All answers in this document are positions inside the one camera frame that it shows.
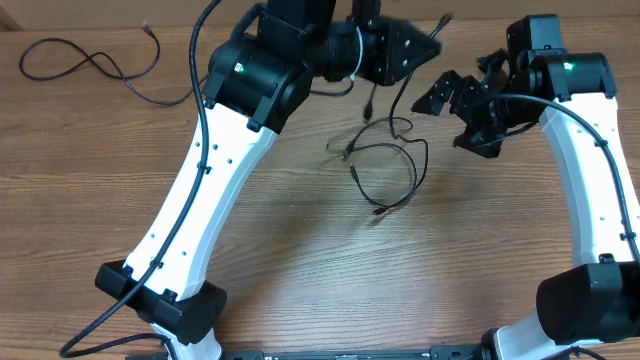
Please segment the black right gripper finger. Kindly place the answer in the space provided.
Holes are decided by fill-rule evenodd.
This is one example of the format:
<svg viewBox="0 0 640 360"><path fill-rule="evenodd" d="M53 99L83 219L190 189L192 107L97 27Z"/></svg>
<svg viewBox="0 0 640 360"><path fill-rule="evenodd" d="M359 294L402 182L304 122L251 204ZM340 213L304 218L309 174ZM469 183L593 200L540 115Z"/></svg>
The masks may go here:
<svg viewBox="0 0 640 360"><path fill-rule="evenodd" d="M471 75L462 77L455 70L444 72L433 86L418 100L411 111L419 114L439 116L446 103L450 105L449 113L454 114L465 92L475 84Z"/></svg>
<svg viewBox="0 0 640 360"><path fill-rule="evenodd" d="M502 137L490 136L485 139L482 131L467 127L462 134L455 137L453 146L490 159L499 156L502 142Z"/></svg>

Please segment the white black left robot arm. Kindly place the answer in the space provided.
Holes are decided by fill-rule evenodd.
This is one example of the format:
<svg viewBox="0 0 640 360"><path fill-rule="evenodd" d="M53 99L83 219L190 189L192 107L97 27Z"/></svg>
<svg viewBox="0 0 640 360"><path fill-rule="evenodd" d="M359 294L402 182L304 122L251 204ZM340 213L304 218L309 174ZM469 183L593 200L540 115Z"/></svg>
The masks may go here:
<svg viewBox="0 0 640 360"><path fill-rule="evenodd" d="M331 1L266 1L212 54L194 94L198 124L155 220L123 260L102 265L96 286L132 308L166 359L218 359L214 327L225 292L206 278L216 239L247 178L312 81L364 78L390 86L436 57L433 35L357 1L337 22Z"/></svg>

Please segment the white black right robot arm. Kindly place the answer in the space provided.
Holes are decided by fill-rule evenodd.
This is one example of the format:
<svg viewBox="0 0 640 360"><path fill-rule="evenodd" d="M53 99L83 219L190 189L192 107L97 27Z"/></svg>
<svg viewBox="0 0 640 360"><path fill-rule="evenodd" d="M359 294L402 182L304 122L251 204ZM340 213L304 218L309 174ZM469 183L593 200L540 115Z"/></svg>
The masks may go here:
<svg viewBox="0 0 640 360"><path fill-rule="evenodd" d="M539 126L559 169L572 232L570 270L542 281L535 310L490 331L495 359L553 359L639 333L639 202L618 134L617 88L606 57L548 45L499 50L482 79L441 75L413 105L448 109L465 125L454 143L494 158Z"/></svg>

